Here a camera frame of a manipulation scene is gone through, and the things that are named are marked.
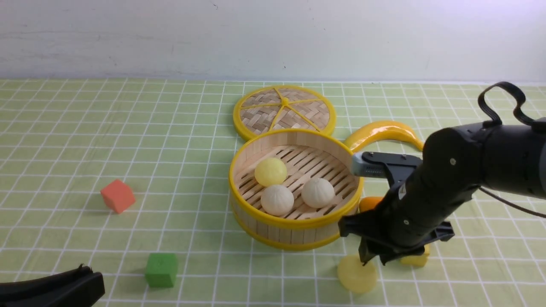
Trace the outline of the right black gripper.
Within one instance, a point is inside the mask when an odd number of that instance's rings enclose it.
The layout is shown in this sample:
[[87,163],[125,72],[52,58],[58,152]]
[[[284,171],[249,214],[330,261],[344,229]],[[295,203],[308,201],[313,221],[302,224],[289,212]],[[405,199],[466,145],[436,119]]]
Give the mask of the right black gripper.
[[475,183],[414,173],[393,185],[374,210],[342,217],[339,232],[342,237],[360,237],[358,255],[363,266],[376,256],[383,266],[404,257],[421,256],[425,245],[447,242],[455,236],[447,218],[470,201],[477,189]]

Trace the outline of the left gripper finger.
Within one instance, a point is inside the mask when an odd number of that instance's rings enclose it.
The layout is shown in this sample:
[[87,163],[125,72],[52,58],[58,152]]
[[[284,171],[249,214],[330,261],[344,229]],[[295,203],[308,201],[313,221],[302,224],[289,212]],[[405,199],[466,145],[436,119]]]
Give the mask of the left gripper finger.
[[105,294],[103,274],[81,264],[28,281],[2,283],[2,307],[91,307]]

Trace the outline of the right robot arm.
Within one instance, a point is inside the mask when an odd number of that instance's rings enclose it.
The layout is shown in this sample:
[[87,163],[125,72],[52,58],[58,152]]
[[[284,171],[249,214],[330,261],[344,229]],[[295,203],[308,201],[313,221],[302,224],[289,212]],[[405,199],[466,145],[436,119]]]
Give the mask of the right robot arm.
[[428,243],[454,236],[447,221],[457,208],[486,188],[543,200],[545,123],[477,123],[443,128],[424,144],[422,157],[358,152],[351,172],[384,177],[389,190],[373,208],[339,220],[342,237],[360,237],[360,261],[382,264],[417,256]]

